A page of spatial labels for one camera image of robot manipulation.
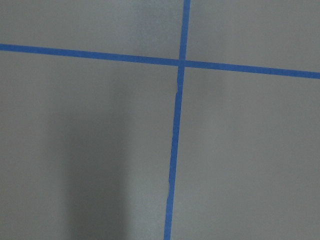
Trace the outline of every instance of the vertical blue line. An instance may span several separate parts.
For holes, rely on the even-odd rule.
[[[180,118],[181,118],[182,96],[183,96],[184,76],[185,76],[185,61],[186,61],[186,54],[187,54],[190,4],[191,4],[191,0],[184,0],[183,2],[182,27],[181,27],[181,38],[180,38],[180,50],[179,50],[179,65],[178,65],[178,72],[177,72],[177,92],[175,95],[175,103],[174,103],[171,158],[170,158],[170,168],[169,168],[169,192],[166,200],[166,211],[165,211],[165,222],[164,222],[164,238],[163,238],[164,240],[171,239],[176,172],[177,172]]]

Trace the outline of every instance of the gray tile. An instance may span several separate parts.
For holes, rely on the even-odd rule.
[[[320,236],[320,81],[188,68],[172,240]]]
[[[10,0],[0,43],[178,58],[183,0]]]
[[[187,59],[320,71],[317,0],[192,1]]]
[[[177,68],[0,52],[2,240],[163,237]]]

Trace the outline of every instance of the painted line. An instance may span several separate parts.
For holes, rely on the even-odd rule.
[[[181,38],[180,38],[180,50],[179,50],[179,65],[178,65],[178,71],[177,71],[177,92],[175,95],[175,103],[174,103],[171,157],[170,157],[170,168],[169,168],[169,192],[166,200],[166,210],[165,210],[164,236],[163,236],[164,240],[171,239],[176,173],[177,173],[180,118],[181,118],[181,107],[182,107],[182,97],[183,97],[183,88],[184,88],[185,62],[186,62],[186,54],[187,54],[190,5],[191,5],[191,0],[184,0],[182,26],[181,26]]]
[[[224,71],[234,71],[243,73],[254,73],[254,74],[268,74],[268,75],[279,75],[297,78],[309,78],[309,79],[320,79],[320,72],[314,71],[299,71],[281,68],[270,68],[262,66],[246,66],[246,65],[234,65],[226,63],[214,63],[214,62],[203,62],[203,61],[185,61],[185,66],[197,69],[214,69]]]
[[[80,51],[70,49],[59,49],[59,48],[48,48],[38,46],[22,46],[22,45],[11,45],[11,44],[0,44],[0,51],[10,51],[19,53],[29,54],[44,54],[64,57],[76,57],[86,59],[101,59],[131,63],[143,63],[143,64],[156,64],[156,65],[167,65],[167,66],[178,66],[179,60],[149,56],[134,56],[134,55],[123,55],[114,53],[94,52],[94,51]]]

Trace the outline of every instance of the gray floor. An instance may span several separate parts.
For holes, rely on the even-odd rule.
[[[0,44],[177,59],[183,2],[0,1]],[[192,0],[186,59],[320,72],[319,10]],[[0,239],[163,239],[176,91],[174,66],[0,51]],[[186,68],[171,239],[318,239],[319,102]]]

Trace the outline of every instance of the blue line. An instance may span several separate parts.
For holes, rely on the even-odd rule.
[[[86,59],[102,59],[112,61],[122,61],[131,63],[144,63],[144,64],[156,64],[156,65],[167,65],[167,66],[178,66],[179,60],[149,56],[134,56],[134,55],[123,55],[114,53],[103,53],[94,51],[80,51],[80,50],[69,50],[59,48],[48,48],[38,46],[22,46],[22,45],[11,45],[11,44],[0,44],[0,51],[10,51],[19,53],[30,53],[30,54],[45,54],[65,57],[76,57]]]
[[[166,200],[166,210],[165,210],[164,237],[163,237],[164,240],[171,239],[171,228],[172,228],[175,185],[176,185],[176,172],[177,172],[180,118],[181,118],[181,107],[182,107],[182,97],[183,97],[183,88],[184,88],[185,61],[186,61],[186,54],[187,54],[190,5],[191,5],[191,0],[184,0],[182,26],[181,26],[179,65],[178,65],[178,72],[177,72],[177,92],[175,95],[175,103],[174,103],[174,118],[173,118],[171,157],[170,157],[170,168],[169,168],[169,192]]]
[[[320,79],[320,72],[314,71],[299,71],[290,69],[270,68],[262,66],[246,66],[246,65],[234,65],[226,63],[214,63],[203,61],[185,61],[185,66],[198,69],[214,69],[224,71],[235,71],[254,74],[268,74],[268,75],[280,75],[288,77]]]

